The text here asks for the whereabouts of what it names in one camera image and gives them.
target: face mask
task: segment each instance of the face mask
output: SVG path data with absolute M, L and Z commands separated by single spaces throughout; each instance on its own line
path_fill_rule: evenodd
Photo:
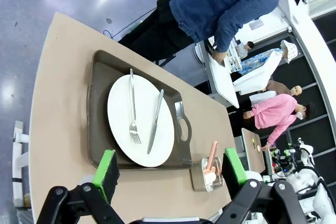
M 296 117 L 300 120 L 303 120 L 303 114 L 301 111 L 299 111 L 298 113 L 296 113 Z

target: gray floor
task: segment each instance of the gray floor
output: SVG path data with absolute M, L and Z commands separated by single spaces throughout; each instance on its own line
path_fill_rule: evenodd
M 24 133 L 28 133 L 36 71 L 54 13 L 62 12 L 114 35 L 155 4 L 156 0 L 0 0 L 0 223 L 17 222 L 11 183 L 14 121 L 23 121 Z M 205 78 L 202 66 L 191 56 L 191 48 L 180 52 L 166 69 L 192 85 Z

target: person in blue jacket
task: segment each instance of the person in blue jacket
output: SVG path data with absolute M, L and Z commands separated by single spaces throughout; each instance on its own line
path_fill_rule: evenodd
M 156 61 L 194 42 L 215 36 L 212 57 L 223 61 L 232 38 L 254 19 L 270 13 L 279 0 L 158 0 L 157 9 L 119 43 Z

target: person in brown shirt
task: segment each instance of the person in brown shirt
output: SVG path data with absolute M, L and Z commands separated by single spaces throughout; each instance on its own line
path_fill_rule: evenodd
M 288 89 L 286 85 L 272 80 L 268 81 L 267 86 L 262 91 L 265 92 L 268 90 L 275 91 L 277 94 L 299 95 L 302 93 L 301 86 L 295 86 L 292 89 Z

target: fork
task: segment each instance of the fork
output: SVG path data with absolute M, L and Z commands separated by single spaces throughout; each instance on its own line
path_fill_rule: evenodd
M 140 136 L 139 136 L 139 133 L 138 133 L 138 129 L 137 129 L 137 125 L 136 125 L 136 120 L 137 120 L 137 117 L 136 117 L 136 113 L 135 113 L 135 100 L 134 100 L 134 78 L 133 78 L 133 69 L 130 70 L 131 71 L 131 92 L 132 92 L 132 95 L 131 95 L 131 99 L 132 99 L 132 123 L 130 124 L 130 135 L 131 135 L 131 138 L 133 139 L 133 142 L 135 144 L 141 144 L 141 140 L 140 140 Z

